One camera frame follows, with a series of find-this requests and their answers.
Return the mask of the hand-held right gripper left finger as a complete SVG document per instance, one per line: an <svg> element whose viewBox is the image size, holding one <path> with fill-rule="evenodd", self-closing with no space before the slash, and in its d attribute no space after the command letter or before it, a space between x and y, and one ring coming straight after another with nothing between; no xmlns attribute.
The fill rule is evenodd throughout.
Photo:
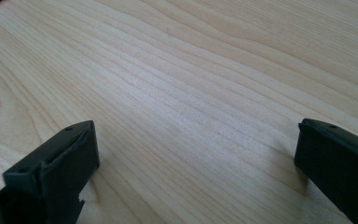
<svg viewBox="0 0 358 224"><path fill-rule="evenodd" d="M3 173L3 220L76 224L85 203L80 192L99 166L94 122L64 128Z"/></svg>

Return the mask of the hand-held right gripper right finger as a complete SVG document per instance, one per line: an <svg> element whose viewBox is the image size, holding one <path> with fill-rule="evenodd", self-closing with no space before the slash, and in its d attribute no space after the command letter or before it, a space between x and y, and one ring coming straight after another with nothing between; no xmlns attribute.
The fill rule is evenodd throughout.
<svg viewBox="0 0 358 224"><path fill-rule="evenodd" d="M358 136L315 119L298 124L295 165L358 224Z"/></svg>

